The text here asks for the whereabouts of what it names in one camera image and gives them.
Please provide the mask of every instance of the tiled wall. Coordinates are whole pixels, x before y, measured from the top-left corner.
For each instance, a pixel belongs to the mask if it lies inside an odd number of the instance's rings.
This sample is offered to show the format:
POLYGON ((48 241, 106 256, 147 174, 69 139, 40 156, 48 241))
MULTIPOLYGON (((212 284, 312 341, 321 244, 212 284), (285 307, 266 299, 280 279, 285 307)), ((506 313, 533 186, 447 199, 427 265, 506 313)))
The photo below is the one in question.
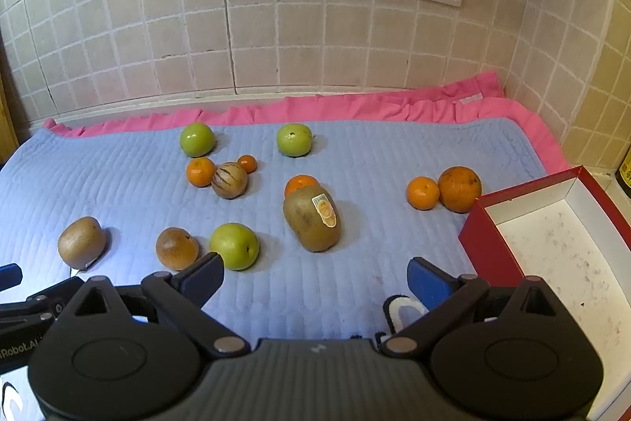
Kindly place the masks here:
MULTIPOLYGON (((538 112, 566 149, 612 9, 614 0, 528 0, 526 6, 506 93, 538 112)), ((570 153, 567 157, 579 162, 570 153)))
POLYGON ((596 71, 563 143, 568 160, 617 167, 631 143, 631 0, 614 0, 596 71))
POLYGON ((525 7, 526 0, 465 0, 461 9, 419 0, 0 0, 0 30, 14 116, 24 124, 177 92, 415 88, 490 68, 505 80, 525 7))

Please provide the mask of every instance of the red and white box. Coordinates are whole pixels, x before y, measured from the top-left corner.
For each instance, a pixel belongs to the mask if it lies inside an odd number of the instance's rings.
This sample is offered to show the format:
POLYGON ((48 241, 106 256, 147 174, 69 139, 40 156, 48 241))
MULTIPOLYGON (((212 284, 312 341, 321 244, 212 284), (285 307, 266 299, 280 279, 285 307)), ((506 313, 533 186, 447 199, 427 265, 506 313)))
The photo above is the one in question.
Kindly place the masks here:
POLYGON ((588 419, 631 418, 631 228, 583 168, 483 195, 460 242, 492 286, 543 277, 600 355, 588 419))

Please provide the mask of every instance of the pink ruffled edge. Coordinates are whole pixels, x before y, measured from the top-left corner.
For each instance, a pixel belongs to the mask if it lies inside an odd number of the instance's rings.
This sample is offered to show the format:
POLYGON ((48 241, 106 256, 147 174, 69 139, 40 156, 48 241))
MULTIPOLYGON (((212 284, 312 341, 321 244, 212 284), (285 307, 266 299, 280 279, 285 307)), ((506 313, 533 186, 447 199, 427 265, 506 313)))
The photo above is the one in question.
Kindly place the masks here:
MULTIPOLYGON (((43 126, 64 137, 91 137, 116 132, 160 131, 184 127, 195 121, 208 125, 252 125, 317 120, 468 123, 487 118, 508 118, 524 131, 548 173, 569 168, 559 145, 539 116, 526 110, 518 102, 501 98, 501 90, 493 72, 479 74, 451 86, 454 86, 451 90, 452 95, 445 93, 446 89, 441 89, 444 95, 436 100, 419 97, 423 94, 422 91, 315 95, 286 97, 269 105, 231 107, 223 113, 184 109, 171 115, 153 114, 144 118, 128 118, 76 129, 57 124, 50 118, 43 126), (486 98, 467 104, 454 102, 480 94, 486 98)), ((430 91, 427 95, 439 94, 430 91)))

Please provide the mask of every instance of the box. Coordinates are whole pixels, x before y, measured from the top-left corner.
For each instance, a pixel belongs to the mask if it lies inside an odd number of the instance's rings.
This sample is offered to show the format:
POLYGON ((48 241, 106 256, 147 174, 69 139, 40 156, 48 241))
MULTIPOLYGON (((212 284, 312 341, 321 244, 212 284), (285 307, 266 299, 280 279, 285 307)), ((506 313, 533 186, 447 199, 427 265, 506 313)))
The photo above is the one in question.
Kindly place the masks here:
POLYGON ((631 417, 631 228, 583 167, 480 197, 460 241, 492 286, 543 277, 600 355, 588 419, 631 417))

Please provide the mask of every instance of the orange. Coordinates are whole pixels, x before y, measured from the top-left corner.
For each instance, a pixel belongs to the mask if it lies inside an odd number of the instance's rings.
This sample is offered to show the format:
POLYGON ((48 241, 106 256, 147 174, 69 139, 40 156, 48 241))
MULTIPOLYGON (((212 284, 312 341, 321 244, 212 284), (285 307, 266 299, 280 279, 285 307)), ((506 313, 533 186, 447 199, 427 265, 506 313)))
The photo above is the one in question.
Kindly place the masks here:
POLYGON ((293 193, 296 189, 304 188, 305 186, 318 186, 320 183, 315 177, 310 175, 296 175, 287 182, 285 186, 285 196, 289 193, 293 193))
POLYGON ((213 181, 217 167, 207 157, 196 157, 186 167, 189 182, 198 188, 204 188, 213 181))
POLYGON ((482 182, 472 169, 452 167, 445 170, 438 180, 441 202, 455 213, 468 213, 475 199, 482 195, 482 182))
POLYGON ((441 196, 438 185, 429 177, 415 177, 408 184, 409 204, 418 210, 427 211, 433 208, 441 196))
POLYGON ((249 154, 245 154, 245 156, 239 157, 237 161, 241 168, 245 170, 245 173, 252 173, 256 170, 256 159, 254 159, 249 154))

